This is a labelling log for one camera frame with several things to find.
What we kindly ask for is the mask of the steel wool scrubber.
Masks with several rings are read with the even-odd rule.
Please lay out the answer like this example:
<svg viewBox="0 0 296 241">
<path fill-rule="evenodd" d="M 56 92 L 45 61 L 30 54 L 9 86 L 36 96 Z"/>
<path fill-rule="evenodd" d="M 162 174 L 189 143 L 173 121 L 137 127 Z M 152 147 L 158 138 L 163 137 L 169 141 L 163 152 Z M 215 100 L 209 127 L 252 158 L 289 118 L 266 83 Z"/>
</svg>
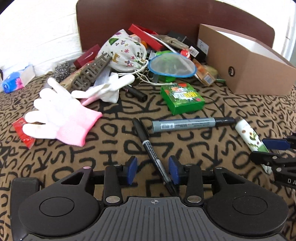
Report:
<svg viewBox="0 0 296 241">
<path fill-rule="evenodd" d="M 65 62 L 55 68 L 53 78 L 60 83 L 71 74 L 70 65 Z"/>
</svg>

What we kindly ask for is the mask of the short black marker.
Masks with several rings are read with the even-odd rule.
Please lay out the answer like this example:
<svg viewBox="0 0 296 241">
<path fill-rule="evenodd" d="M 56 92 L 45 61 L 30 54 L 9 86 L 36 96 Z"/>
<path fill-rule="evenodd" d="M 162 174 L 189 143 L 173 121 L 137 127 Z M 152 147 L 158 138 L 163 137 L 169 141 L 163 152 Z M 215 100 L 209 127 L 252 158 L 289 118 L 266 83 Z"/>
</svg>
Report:
<svg viewBox="0 0 296 241">
<path fill-rule="evenodd" d="M 122 87 L 121 89 L 124 90 L 125 92 L 132 94 L 140 102 L 145 102 L 148 98 L 148 96 L 146 94 L 137 90 L 132 85 L 126 85 L 126 86 Z"/>
</svg>

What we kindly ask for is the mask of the white patterned drawstring pouch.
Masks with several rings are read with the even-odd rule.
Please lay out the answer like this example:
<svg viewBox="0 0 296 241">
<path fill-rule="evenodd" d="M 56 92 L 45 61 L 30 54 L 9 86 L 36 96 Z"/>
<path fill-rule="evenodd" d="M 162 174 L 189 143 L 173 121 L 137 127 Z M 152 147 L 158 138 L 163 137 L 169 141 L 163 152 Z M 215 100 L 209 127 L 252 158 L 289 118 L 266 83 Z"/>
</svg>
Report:
<svg viewBox="0 0 296 241">
<path fill-rule="evenodd" d="M 139 40 L 124 29 L 116 32 L 100 48 L 97 57 L 106 54 L 111 58 L 109 66 L 117 72 L 132 73 L 147 64 L 147 50 Z"/>
</svg>

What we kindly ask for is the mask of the green cardboard box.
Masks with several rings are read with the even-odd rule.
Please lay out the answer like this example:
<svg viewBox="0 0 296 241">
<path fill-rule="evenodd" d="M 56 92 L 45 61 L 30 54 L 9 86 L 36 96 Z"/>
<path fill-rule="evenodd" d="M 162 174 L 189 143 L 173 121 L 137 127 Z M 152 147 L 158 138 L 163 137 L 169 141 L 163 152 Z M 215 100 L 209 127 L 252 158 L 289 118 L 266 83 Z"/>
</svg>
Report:
<svg viewBox="0 0 296 241">
<path fill-rule="evenodd" d="M 160 92 L 172 115 L 190 113 L 203 109 L 205 100 L 189 83 L 164 85 Z"/>
</svg>

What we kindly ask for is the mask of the dark red wooden headboard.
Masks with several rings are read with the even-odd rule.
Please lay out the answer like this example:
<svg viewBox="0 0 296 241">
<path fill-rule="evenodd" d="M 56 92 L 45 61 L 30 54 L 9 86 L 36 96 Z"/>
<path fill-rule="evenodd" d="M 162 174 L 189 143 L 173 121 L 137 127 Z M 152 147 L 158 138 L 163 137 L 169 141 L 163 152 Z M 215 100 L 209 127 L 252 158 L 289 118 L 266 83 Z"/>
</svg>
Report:
<svg viewBox="0 0 296 241">
<path fill-rule="evenodd" d="M 80 44 L 86 51 L 102 46 L 131 24 L 165 34 L 171 30 L 197 41 L 199 25 L 239 32 L 273 46 L 275 31 L 259 18 L 220 1 L 78 1 L 76 19 Z"/>
</svg>

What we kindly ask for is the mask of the black box with barcode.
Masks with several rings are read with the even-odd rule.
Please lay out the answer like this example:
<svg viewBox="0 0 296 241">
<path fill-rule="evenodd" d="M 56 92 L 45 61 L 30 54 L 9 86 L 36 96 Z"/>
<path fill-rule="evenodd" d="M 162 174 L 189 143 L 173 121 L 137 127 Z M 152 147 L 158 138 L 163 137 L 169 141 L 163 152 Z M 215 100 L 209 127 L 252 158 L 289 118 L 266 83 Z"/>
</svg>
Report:
<svg viewBox="0 0 296 241">
<path fill-rule="evenodd" d="M 206 54 L 193 41 L 191 41 L 187 36 L 185 36 L 181 33 L 174 32 L 174 31 L 170 31 L 168 33 L 168 36 L 175 38 L 178 41 L 187 45 L 189 47 L 189 53 L 199 63 L 206 63 Z"/>
</svg>

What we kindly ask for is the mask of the blue rimmed mesh net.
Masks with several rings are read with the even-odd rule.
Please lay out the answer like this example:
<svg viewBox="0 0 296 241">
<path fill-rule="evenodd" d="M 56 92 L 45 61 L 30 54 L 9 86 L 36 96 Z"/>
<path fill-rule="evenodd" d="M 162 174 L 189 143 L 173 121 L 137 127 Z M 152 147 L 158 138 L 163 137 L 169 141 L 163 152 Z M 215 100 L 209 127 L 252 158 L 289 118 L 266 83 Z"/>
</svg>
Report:
<svg viewBox="0 0 296 241">
<path fill-rule="evenodd" d="M 157 75 L 188 78 L 196 74 L 196 65 L 177 53 L 164 53 L 149 61 L 148 68 Z"/>
</svg>

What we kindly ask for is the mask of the white pink knit glove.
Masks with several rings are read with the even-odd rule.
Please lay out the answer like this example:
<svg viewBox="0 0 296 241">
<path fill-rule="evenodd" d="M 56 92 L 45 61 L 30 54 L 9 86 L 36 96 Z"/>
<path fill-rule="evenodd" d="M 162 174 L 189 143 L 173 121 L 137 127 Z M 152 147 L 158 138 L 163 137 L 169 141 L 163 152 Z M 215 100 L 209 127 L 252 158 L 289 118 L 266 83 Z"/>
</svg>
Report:
<svg viewBox="0 0 296 241">
<path fill-rule="evenodd" d="M 84 107 L 54 78 L 48 78 L 47 84 L 50 87 L 42 89 L 34 100 L 35 110 L 25 114 L 23 132 L 33 138 L 84 146 L 86 135 L 102 113 Z"/>
</svg>

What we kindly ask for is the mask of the blue tissue pack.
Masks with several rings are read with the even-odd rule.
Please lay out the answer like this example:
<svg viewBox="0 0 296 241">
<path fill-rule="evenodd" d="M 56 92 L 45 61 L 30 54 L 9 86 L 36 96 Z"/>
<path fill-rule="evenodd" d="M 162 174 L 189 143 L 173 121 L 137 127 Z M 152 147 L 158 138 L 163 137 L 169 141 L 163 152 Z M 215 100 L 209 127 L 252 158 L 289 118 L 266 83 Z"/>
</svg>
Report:
<svg viewBox="0 0 296 241">
<path fill-rule="evenodd" d="M 28 65 L 22 70 L 12 72 L 2 83 L 5 93 L 24 88 L 36 76 L 34 67 Z"/>
</svg>

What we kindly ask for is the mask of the thin black marker pen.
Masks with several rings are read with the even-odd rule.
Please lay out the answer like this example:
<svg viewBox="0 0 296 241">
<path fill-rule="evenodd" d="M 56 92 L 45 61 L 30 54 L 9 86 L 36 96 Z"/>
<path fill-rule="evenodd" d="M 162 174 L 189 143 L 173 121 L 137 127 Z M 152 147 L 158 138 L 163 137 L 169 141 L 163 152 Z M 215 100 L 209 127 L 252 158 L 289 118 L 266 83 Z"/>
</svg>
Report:
<svg viewBox="0 0 296 241">
<path fill-rule="evenodd" d="M 154 167 L 159 173 L 159 176 L 164 182 L 164 185 L 171 196 L 177 196 L 177 190 L 175 188 L 175 185 L 173 184 L 172 180 L 170 179 L 169 175 L 166 173 L 165 167 L 161 163 L 160 159 L 158 158 L 150 140 L 149 140 L 149 134 L 147 130 L 145 129 L 144 124 L 137 118 L 132 119 L 133 126 L 135 128 L 135 131 L 137 133 L 137 136 L 142 143 L 144 149 L 147 152 L 147 155 L 149 156 L 150 160 L 154 164 Z"/>
</svg>

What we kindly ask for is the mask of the red foil sachet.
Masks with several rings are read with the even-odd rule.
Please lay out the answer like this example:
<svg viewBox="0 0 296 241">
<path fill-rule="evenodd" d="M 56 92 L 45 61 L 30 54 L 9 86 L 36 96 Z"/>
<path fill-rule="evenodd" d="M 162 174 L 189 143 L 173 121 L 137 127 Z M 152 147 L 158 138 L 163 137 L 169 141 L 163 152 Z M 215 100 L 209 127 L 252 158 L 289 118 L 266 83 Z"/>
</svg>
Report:
<svg viewBox="0 0 296 241">
<path fill-rule="evenodd" d="M 14 121 L 12 123 L 12 126 L 14 127 L 17 135 L 20 137 L 21 141 L 25 144 L 25 146 L 28 149 L 30 149 L 35 143 L 35 138 L 30 137 L 23 132 L 23 126 L 26 123 L 27 122 L 25 121 L 24 117 L 21 117 L 21 118 L 17 119 L 16 121 Z"/>
</svg>

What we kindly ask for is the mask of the red capped small bottle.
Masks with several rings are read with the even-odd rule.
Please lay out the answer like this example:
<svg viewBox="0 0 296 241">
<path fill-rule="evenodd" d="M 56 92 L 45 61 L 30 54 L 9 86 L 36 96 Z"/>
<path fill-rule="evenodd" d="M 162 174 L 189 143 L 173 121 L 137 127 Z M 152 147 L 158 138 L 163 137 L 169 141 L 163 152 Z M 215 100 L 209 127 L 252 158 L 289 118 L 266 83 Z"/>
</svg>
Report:
<svg viewBox="0 0 296 241">
<path fill-rule="evenodd" d="M 181 50 L 180 54 L 188 59 L 191 59 L 191 54 L 188 50 Z"/>
</svg>

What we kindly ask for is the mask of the dark red flat box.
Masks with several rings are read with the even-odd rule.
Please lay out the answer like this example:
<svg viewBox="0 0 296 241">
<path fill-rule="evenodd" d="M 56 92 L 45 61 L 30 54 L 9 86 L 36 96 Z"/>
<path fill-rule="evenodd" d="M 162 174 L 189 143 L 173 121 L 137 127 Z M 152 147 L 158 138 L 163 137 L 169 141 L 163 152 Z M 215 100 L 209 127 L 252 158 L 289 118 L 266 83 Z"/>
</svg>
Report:
<svg viewBox="0 0 296 241">
<path fill-rule="evenodd" d="M 74 66 L 76 69 L 82 68 L 85 64 L 90 61 L 93 61 L 97 56 L 100 50 L 100 46 L 98 44 L 94 45 L 92 48 L 84 52 L 78 59 L 74 61 Z"/>
</svg>

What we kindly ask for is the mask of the grey thick marker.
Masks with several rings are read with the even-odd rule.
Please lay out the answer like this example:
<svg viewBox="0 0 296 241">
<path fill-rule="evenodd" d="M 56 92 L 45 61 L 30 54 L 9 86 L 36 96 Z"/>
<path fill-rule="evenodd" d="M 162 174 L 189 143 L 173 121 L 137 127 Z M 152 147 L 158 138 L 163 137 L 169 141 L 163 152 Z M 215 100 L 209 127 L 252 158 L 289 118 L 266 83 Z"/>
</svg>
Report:
<svg viewBox="0 0 296 241">
<path fill-rule="evenodd" d="M 225 118 L 192 118 L 182 120 L 158 120 L 152 121 L 152 132 L 168 132 L 179 130 L 193 130 L 201 128 L 212 128 L 215 126 L 229 126 L 236 123 L 232 117 Z"/>
</svg>

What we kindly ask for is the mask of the green white floral tube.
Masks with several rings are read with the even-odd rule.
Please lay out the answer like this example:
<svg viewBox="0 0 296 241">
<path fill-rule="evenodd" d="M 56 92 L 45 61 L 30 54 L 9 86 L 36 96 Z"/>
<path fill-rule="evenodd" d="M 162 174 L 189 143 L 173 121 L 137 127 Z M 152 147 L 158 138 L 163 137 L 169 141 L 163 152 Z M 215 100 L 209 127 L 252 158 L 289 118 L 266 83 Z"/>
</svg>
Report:
<svg viewBox="0 0 296 241">
<path fill-rule="evenodd" d="M 235 129 L 251 151 L 269 152 L 259 135 L 246 120 L 239 120 Z"/>
</svg>

